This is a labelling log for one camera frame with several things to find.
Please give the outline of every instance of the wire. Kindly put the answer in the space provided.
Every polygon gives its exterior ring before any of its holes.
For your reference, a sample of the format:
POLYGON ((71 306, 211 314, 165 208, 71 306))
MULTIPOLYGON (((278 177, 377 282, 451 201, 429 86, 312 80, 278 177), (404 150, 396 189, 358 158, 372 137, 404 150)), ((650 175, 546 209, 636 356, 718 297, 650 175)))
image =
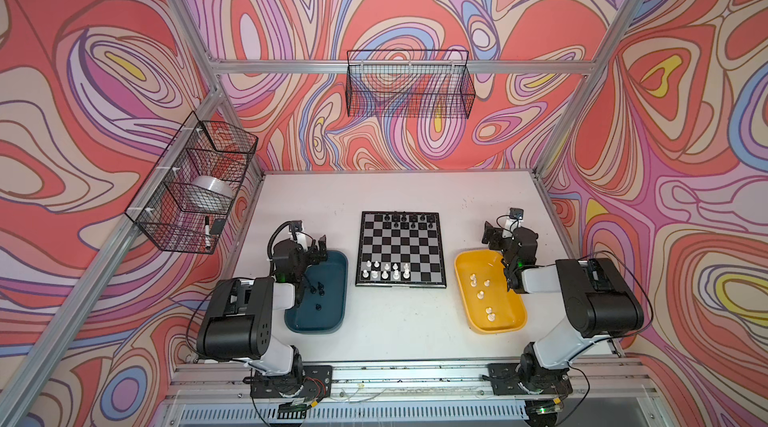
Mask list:
POLYGON ((568 420, 568 418, 571 417, 571 415, 573 415, 574 412, 576 412, 576 409, 578 409, 579 406, 581 406, 581 403, 584 401, 584 399, 587 398, 587 395, 589 395, 589 391, 592 388, 592 386, 589 383, 589 378, 587 377, 587 374, 585 374, 583 370, 579 369, 578 367, 573 367, 572 365, 571 365, 571 369, 576 369, 577 371, 581 372, 581 374, 584 376, 584 380, 587 381, 587 392, 584 393, 584 397, 581 397, 581 399, 578 401, 574 409, 571 410, 571 412, 569 412, 568 415, 566 415, 560 422, 554 424, 554 427, 558 427, 559 425, 562 425, 563 422, 568 420))
MULTIPOLYGON (((254 370, 253 369, 250 370, 250 376, 251 377, 254 376, 254 370)), ((261 422, 264 422, 264 425, 266 425, 266 427, 272 427, 272 425, 269 422, 265 421, 264 417, 261 416, 261 413, 259 412, 258 407, 256 407, 256 401, 254 400, 253 397, 250 397, 250 403, 254 404, 254 410, 256 411, 256 415, 259 416, 259 419, 261 419, 261 422)))

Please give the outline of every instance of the white tabletop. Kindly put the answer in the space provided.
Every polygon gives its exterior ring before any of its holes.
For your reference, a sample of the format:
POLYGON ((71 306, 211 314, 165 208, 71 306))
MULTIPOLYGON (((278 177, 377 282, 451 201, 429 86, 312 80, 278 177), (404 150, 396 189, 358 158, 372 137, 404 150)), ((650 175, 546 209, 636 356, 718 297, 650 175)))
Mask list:
MULTIPOLYGON (((256 203, 236 276, 269 272, 266 243, 284 221, 302 220, 314 238, 349 261, 346 313, 334 333, 304 335, 273 316, 272 335, 295 345, 306 362, 345 360, 478 359, 511 357, 546 335, 565 315, 559 293, 526 294, 528 322, 515 332, 481 335, 469 328, 454 260, 482 249, 485 221, 511 207, 525 210, 523 225, 538 233, 539 264, 566 258, 560 238, 528 172, 398 174, 270 174, 256 203), (355 287, 362 211, 438 212, 447 288, 355 287)), ((288 237, 287 230, 278 240, 288 237)), ((590 350, 610 353, 606 343, 590 350)))

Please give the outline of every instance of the plastic tray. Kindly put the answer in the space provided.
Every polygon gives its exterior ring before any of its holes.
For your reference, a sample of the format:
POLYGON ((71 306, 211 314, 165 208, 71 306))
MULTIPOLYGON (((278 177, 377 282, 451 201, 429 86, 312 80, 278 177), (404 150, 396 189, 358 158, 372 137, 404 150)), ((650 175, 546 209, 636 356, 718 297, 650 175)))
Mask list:
POLYGON ((306 270, 306 276, 316 286, 322 283, 326 295, 311 293, 307 288, 301 305, 286 310, 286 326, 296 333, 331 333, 344 320, 346 303, 346 256, 338 250, 328 251, 328 260, 306 270))
POLYGON ((469 250, 456 257, 456 278, 464 302, 469 326, 477 333, 502 333, 521 329, 528 320, 520 295, 507 291, 502 255, 488 249, 469 250), (472 287, 470 276, 477 277, 477 287, 472 287), (491 285, 485 287, 485 280, 491 285), (482 290, 485 296, 478 299, 482 290), (491 307, 496 319, 491 322, 485 309, 491 307))

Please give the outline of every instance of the metal bar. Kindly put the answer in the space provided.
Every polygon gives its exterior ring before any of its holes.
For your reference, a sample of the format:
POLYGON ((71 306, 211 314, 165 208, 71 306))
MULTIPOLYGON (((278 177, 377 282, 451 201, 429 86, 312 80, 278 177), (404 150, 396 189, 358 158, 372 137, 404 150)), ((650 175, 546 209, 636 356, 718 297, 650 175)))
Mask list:
MULTIPOLYGON (((383 62, 400 64, 398 61, 383 62)), ((440 61, 412 61, 419 66, 440 65, 440 61)), ((467 61, 471 74, 590 74, 593 61, 467 61)), ((216 74, 346 74, 343 60, 213 60, 216 74)))
POLYGON ((168 2, 168 9, 170 14, 178 24, 182 34, 187 39, 192 50, 192 56, 197 62, 200 71, 208 81, 208 86, 215 89, 220 89, 220 83, 214 71, 211 69, 208 61, 210 60, 210 52, 203 43, 203 39, 200 38, 200 31, 197 29, 197 23, 193 20, 187 6, 186 0, 166 0, 168 2))
MULTIPOLYGON (((219 100, 219 92, 209 92, 197 108, 198 117, 210 118, 219 100)), ((168 146, 157 168, 150 173, 141 191, 130 203, 129 209, 142 208, 147 203, 149 196, 162 182, 165 169, 174 163, 196 124, 197 118, 190 115, 173 144, 168 146)), ((5 413, 0 419, 0 427, 13 427, 24 420, 139 234, 139 228, 127 216, 122 216, 118 226, 112 230, 109 239, 5 385, 0 394, 0 413, 5 413)))
POLYGON ((637 15, 643 1, 624 0, 622 2, 595 55, 594 70, 576 89, 571 102, 566 107, 565 113, 560 117, 558 124, 555 126, 549 139, 547 139, 547 144, 544 146, 542 154, 538 157, 534 166, 534 171, 537 174, 541 173, 549 165, 554 156, 558 154, 559 146, 562 145, 565 138, 571 133, 571 128, 574 126, 578 115, 581 114, 581 111, 587 105, 592 91, 598 86, 600 77, 605 72, 605 69, 608 68, 610 59, 637 15))

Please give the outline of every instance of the psychedelic wallpaper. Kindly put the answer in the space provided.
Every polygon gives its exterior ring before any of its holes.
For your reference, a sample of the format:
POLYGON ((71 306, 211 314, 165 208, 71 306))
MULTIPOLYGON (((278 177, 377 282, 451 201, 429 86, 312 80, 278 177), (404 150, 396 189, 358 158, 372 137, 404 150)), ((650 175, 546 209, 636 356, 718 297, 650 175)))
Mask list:
MULTIPOLYGON (((0 0, 0 389, 206 91, 165 0, 0 0)), ((137 241, 26 425, 147 423, 253 188, 214 256, 137 241)))
MULTIPOLYGON (((464 47, 473 59, 591 59, 623 0, 187 0, 222 59, 346 58, 464 47)), ((468 120, 349 119, 345 76, 222 82, 265 170, 532 168, 577 76, 474 77, 468 120)))
POLYGON ((624 348, 680 425, 768 425, 766 25, 768 0, 646 0, 545 178, 575 249, 641 279, 624 348))

